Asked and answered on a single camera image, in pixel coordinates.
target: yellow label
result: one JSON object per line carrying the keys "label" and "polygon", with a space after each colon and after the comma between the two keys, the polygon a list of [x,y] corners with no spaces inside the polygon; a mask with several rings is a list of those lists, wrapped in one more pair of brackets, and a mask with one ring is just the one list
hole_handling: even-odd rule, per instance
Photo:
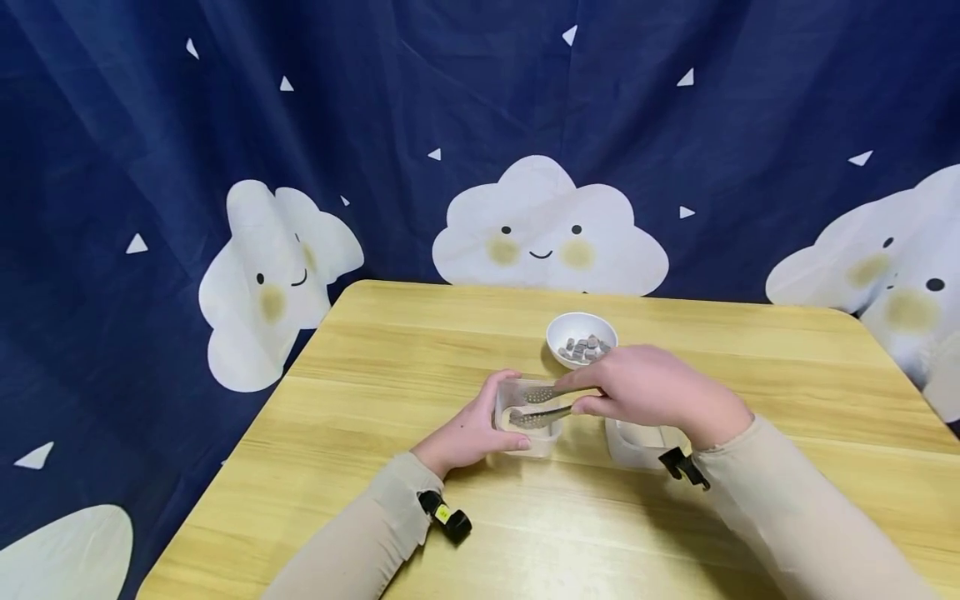
{"label": "yellow label", "polygon": [[446,522],[450,520],[450,509],[445,504],[441,504],[437,508],[437,513],[435,514],[435,517],[439,522],[446,525]]}

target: metal tongs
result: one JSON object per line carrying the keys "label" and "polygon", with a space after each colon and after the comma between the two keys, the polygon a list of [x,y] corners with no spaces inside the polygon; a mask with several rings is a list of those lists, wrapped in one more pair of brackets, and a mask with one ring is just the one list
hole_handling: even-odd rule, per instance
{"label": "metal tongs", "polygon": [[[552,385],[534,386],[517,390],[519,397],[527,404],[543,404],[549,402],[557,396],[570,394],[571,392],[582,392],[584,390],[595,390],[595,387],[571,388],[569,390],[557,390]],[[519,429],[541,429],[550,425],[556,420],[560,420],[570,414],[573,405],[555,408],[538,413],[524,413],[516,407],[510,409],[510,424]]]}
{"label": "metal tongs", "polygon": [[510,424],[519,429],[541,429],[550,425],[555,420],[560,420],[570,414],[573,405],[563,408],[555,408],[549,411],[540,411],[538,413],[523,413],[520,409],[514,407],[510,409]]}

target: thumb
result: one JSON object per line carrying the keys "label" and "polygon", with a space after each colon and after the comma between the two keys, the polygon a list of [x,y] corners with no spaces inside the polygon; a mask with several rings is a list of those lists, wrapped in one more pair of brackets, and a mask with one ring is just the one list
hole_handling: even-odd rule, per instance
{"label": "thumb", "polygon": [[573,402],[574,415],[594,415],[616,419],[616,405],[608,397],[581,396]]}
{"label": "thumb", "polygon": [[530,438],[522,433],[495,431],[490,452],[513,452],[514,450],[529,450]]}

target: black clip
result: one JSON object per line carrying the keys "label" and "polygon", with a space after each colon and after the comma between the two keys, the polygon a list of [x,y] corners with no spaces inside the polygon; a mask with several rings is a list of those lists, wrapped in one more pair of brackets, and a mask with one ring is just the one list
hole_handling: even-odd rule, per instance
{"label": "black clip", "polygon": [[451,511],[444,499],[433,490],[417,493],[417,500],[428,515],[440,526],[446,538],[454,544],[465,540],[473,524],[463,511]]}
{"label": "black clip", "polygon": [[693,464],[693,459],[678,447],[661,454],[660,461],[674,479],[686,479],[694,486],[703,486],[704,492],[710,489],[710,482]]}

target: small bowl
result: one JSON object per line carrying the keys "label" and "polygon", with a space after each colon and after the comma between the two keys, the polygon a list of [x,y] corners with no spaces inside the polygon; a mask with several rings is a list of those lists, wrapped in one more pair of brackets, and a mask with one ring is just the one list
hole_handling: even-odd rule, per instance
{"label": "small bowl", "polygon": [[674,427],[647,427],[613,419],[604,419],[604,426],[610,457],[624,468],[663,468],[660,456],[664,452],[675,447],[688,451],[686,436]]}
{"label": "small bowl", "polygon": [[566,341],[569,338],[574,340],[583,340],[590,335],[595,335],[611,348],[616,348],[616,331],[612,325],[589,313],[563,313],[550,322],[546,328],[546,344],[550,347],[550,353],[557,359],[561,365],[568,369],[580,369],[586,364],[575,363],[568,358],[563,358],[557,353],[557,348],[565,348]]}

